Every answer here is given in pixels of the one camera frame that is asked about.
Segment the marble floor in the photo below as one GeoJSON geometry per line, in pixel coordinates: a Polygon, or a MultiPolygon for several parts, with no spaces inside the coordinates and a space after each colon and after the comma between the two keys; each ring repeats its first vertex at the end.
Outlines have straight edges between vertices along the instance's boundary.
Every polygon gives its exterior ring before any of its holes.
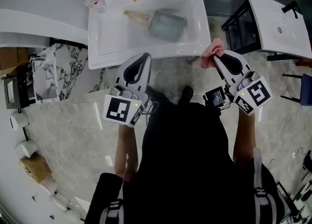
{"type": "MultiPolygon", "coordinates": [[[[225,41],[220,28],[225,20],[208,18],[212,39],[220,37],[225,41]]],[[[301,173],[304,158],[301,151],[294,158],[292,154],[300,147],[304,153],[312,148],[312,107],[301,107],[280,97],[300,95],[300,80],[281,75],[312,75],[311,69],[296,67],[293,60],[267,62],[265,53],[254,52],[244,57],[258,74],[265,77],[274,95],[263,110],[264,121],[256,123],[257,146],[263,152],[263,163],[275,180],[291,192],[301,173]]],[[[115,72],[116,69],[104,71],[108,88],[113,83],[115,72]]],[[[224,81],[215,68],[201,69],[199,59],[190,65],[187,59],[179,58],[153,61],[150,84],[173,102],[177,102],[185,85],[191,85],[195,92],[192,101],[204,103],[202,96],[209,90],[224,86],[224,81]]],[[[91,200],[100,174],[114,171],[118,125],[103,120],[98,123],[94,112],[98,110],[102,115],[104,95],[109,91],[104,89],[24,109],[30,119],[27,127],[30,138],[47,160],[59,192],[70,200],[75,196],[91,200]]],[[[228,135],[229,153],[232,154],[238,121],[237,106],[232,105],[223,111],[220,118],[228,135]]],[[[141,116],[135,127],[139,156],[145,129],[145,116],[141,116]]]]}

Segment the black shoe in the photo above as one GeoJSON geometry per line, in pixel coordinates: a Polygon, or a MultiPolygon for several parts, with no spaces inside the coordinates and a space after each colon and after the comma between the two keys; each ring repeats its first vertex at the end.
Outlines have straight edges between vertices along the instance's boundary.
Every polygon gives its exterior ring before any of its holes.
{"type": "Polygon", "coordinates": [[[194,95],[194,91],[192,87],[186,86],[182,91],[181,98],[179,99],[178,104],[186,104],[189,103],[194,95]]]}
{"type": "Polygon", "coordinates": [[[303,160],[303,168],[307,169],[309,172],[312,172],[312,160],[310,157],[311,150],[308,151],[306,154],[304,160],[303,160]]]}

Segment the bottle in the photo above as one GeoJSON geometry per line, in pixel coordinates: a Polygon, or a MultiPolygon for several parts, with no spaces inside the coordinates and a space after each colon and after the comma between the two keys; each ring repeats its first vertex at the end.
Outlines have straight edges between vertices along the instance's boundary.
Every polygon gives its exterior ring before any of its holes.
{"type": "Polygon", "coordinates": [[[106,9],[104,0],[85,0],[84,4],[91,9],[96,10],[99,13],[104,13],[106,9]]]}

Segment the small camera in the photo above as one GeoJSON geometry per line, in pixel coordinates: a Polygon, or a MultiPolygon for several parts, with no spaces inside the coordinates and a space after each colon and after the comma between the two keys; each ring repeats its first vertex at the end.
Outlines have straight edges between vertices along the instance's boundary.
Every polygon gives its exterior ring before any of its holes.
{"type": "Polygon", "coordinates": [[[225,102],[225,95],[221,86],[206,92],[203,98],[205,105],[209,106],[221,107],[225,102]]]}

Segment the toilet paper roll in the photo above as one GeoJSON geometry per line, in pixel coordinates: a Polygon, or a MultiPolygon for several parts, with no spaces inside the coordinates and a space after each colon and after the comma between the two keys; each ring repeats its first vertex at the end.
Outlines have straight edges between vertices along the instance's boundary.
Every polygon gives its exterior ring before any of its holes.
{"type": "Polygon", "coordinates": [[[19,146],[23,151],[24,156],[27,156],[28,158],[38,150],[37,145],[33,141],[22,142],[19,146]]]}
{"type": "Polygon", "coordinates": [[[80,214],[77,213],[76,211],[72,210],[72,209],[68,210],[68,211],[65,213],[65,216],[66,216],[69,220],[71,220],[71,221],[73,221],[73,222],[78,223],[78,222],[80,221],[80,214]]]}
{"type": "Polygon", "coordinates": [[[49,195],[53,195],[58,188],[58,184],[56,181],[51,178],[47,177],[40,183],[41,188],[49,195]]]}
{"type": "Polygon", "coordinates": [[[62,209],[63,211],[67,210],[67,204],[62,202],[60,199],[58,199],[55,195],[51,195],[50,197],[50,203],[54,204],[58,208],[62,209]]]}
{"type": "Polygon", "coordinates": [[[10,116],[10,122],[12,129],[16,131],[28,125],[28,118],[25,113],[17,113],[10,116]]]}

